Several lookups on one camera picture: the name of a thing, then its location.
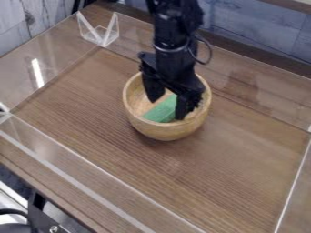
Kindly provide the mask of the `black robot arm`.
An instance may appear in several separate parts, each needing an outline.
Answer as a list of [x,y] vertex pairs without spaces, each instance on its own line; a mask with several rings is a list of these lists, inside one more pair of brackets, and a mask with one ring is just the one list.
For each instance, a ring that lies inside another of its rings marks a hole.
[[140,52],[141,82],[153,103],[168,89],[176,96],[174,119],[194,110],[205,87],[196,75],[196,30],[202,11],[196,0],[145,0],[153,15],[153,49]]

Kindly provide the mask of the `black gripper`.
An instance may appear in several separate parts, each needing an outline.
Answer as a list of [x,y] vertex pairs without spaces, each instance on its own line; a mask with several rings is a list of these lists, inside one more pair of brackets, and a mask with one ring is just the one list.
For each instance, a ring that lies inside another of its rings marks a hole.
[[176,94],[176,120],[182,120],[194,110],[205,90],[194,72],[196,54],[197,46],[138,53],[141,82],[148,100],[153,103],[166,89]]

